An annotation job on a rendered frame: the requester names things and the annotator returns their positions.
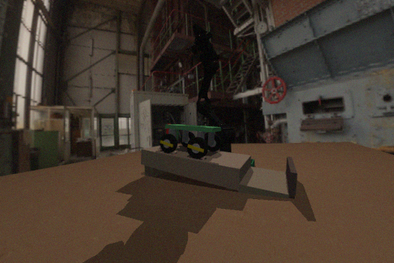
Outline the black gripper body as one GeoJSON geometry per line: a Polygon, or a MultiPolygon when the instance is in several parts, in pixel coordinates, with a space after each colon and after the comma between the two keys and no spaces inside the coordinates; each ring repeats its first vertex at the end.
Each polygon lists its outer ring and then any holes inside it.
{"type": "Polygon", "coordinates": [[[210,38],[212,37],[211,32],[208,32],[207,34],[202,35],[200,38],[198,38],[194,44],[198,45],[203,43],[205,45],[205,50],[203,52],[207,53],[208,51],[212,50],[213,44],[210,43],[210,38]]]}

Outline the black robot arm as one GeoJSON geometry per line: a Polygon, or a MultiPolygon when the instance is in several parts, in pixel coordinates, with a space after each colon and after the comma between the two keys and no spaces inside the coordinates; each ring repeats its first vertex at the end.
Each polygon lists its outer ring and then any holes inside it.
{"type": "Polygon", "coordinates": [[[207,93],[212,80],[217,72],[218,65],[216,62],[211,60],[218,60],[220,55],[217,55],[214,48],[203,53],[205,50],[205,45],[203,43],[191,46],[191,51],[193,54],[197,54],[202,51],[199,55],[199,59],[204,66],[204,77],[203,82],[198,93],[197,110],[199,113],[205,115],[214,127],[221,127],[221,131],[217,132],[217,135],[222,139],[222,147],[220,151],[231,152],[231,143],[234,143],[236,132],[230,124],[224,124],[212,111],[211,101],[209,100],[207,93]],[[201,99],[205,99],[207,103],[200,103],[201,99]],[[226,141],[226,142],[223,142],[226,141]]]}

